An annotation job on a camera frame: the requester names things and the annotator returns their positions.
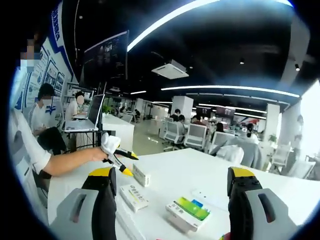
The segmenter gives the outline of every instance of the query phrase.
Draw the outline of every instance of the black ceiling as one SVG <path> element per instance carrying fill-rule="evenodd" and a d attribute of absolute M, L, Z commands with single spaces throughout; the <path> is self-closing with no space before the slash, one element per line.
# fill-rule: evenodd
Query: black ceiling
<path fill-rule="evenodd" d="M 126 30 L 130 32 L 131 42 L 155 21 L 190 2 L 192 1 L 65 0 L 62 8 L 63 36 L 75 75 L 80 79 L 85 49 Z M 291 7 L 277 2 L 235 2 L 220 0 L 185 12 L 165 23 L 128 53 L 128 82 L 110 84 L 121 87 L 123 92 L 146 90 L 147 93 L 132 97 L 150 101 L 171 101 L 175 95 L 188 94 L 187 96 L 194 98 L 195 104 L 265 110 L 268 103 L 246 97 L 202 95 L 216 93 L 294 104 L 298 98 L 239 89 L 161 91 L 165 87 L 232 85 L 277 89 L 301 95 L 319 76 L 319 25 L 316 22 L 317 16 L 310 14 L 316 6 L 291 1 L 295 10 L 309 25 L 311 40 L 307 54 L 316 59 L 317 63 L 305 62 L 293 84 L 280 86 L 290 46 Z M 240 58 L 244 58 L 244 65 L 239 64 Z M 170 80 L 151 72 L 171 59 L 185 66 L 189 77 Z"/>

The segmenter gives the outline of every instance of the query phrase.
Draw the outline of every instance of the laptop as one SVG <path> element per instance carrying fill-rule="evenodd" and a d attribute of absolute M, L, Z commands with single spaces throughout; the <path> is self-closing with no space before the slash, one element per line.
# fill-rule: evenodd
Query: laptop
<path fill-rule="evenodd" d="M 98 131 L 98 116 L 104 102 L 105 95 L 95 95 L 92 99 L 91 107 L 86 120 L 65 121 L 64 132 L 94 132 Z"/>

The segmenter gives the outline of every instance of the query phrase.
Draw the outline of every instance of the desk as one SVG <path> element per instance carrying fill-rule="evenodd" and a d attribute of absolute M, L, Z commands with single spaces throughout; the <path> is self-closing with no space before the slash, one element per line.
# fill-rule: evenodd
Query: desk
<path fill-rule="evenodd" d="M 133 213 L 129 211 L 136 226 L 147 240 L 217 240 L 230 231 L 229 212 L 219 207 L 210 206 L 211 217 L 198 231 L 182 234 L 170 225 L 165 205 L 181 196 L 189 198 L 195 189 L 213 193 L 219 201 L 228 206 L 227 173 L 228 167 L 236 166 L 218 157 L 193 150 L 191 148 L 144 155 L 139 158 L 143 168 L 151 174 L 150 186 L 141 187 L 133 177 L 116 172 L 117 186 L 135 183 L 149 199 L 149 206 Z M 121 159 L 131 168 L 133 161 Z M 74 189 L 81 188 L 88 174 L 95 168 L 107 166 L 107 163 L 89 162 L 63 177 L 52 177 L 48 193 L 48 220 L 51 223 L 56 217 L 59 203 Z M 270 188 L 288 206 L 289 216 L 295 224 L 302 224 L 312 212 L 320 199 L 320 182 L 293 177 L 286 177 L 257 169 L 245 167 L 252 171 L 262 187 Z M 120 194 L 116 201 L 122 202 Z M 116 234 L 121 234 L 121 227 L 116 224 Z"/>
<path fill-rule="evenodd" d="M 108 114 L 103 116 L 102 130 L 111 131 L 111 135 L 119 137 L 120 148 L 127 151 L 133 150 L 135 125 Z"/>

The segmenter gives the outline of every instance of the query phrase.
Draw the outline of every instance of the laptop screen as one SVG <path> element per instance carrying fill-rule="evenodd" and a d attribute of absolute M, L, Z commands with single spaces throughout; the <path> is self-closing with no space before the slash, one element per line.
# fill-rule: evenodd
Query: laptop screen
<path fill-rule="evenodd" d="M 101 105 L 105 95 L 95 95 L 92 99 L 91 108 L 88 114 L 88 119 L 93 123 L 97 124 L 98 115 L 101 110 Z"/>

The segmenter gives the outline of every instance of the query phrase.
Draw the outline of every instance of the air conditioning unit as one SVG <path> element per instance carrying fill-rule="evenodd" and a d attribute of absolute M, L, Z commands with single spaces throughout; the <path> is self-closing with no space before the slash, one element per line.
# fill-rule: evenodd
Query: air conditioning unit
<path fill-rule="evenodd" d="M 113 91 L 113 92 L 120 92 L 120 88 L 119 87 L 116 87 L 116 86 L 113 86 L 112 88 L 109 89 L 110 91 Z"/>
<path fill-rule="evenodd" d="M 167 79 L 189 77 L 189 74 L 186 73 L 186 68 L 175 60 L 171 60 L 169 63 L 151 70 L 151 72 L 159 74 Z"/>

